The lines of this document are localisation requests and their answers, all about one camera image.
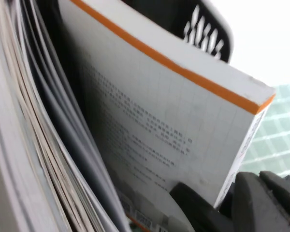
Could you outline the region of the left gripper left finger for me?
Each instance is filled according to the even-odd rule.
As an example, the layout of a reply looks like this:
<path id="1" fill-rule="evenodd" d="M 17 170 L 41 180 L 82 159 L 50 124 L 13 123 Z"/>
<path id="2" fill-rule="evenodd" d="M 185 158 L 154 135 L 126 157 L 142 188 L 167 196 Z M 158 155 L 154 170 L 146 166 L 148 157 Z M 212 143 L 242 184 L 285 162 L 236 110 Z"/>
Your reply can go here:
<path id="1" fill-rule="evenodd" d="M 232 231 L 232 221 L 189 186 L 178 183 L 170 191 L 170 195 L 196 232 Z"/>

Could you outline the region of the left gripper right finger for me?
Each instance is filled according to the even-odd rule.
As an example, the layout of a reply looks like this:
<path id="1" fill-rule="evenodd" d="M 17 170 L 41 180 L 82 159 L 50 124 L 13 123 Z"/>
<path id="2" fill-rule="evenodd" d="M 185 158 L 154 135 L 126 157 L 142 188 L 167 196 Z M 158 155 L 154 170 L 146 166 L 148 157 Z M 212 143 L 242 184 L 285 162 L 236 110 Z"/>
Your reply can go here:
<path id="1" fill-rule="evenodd" d="M 270 171 L 238 173 L 232 220 L 236 232 L 290 232 L 290 182 Z"/>

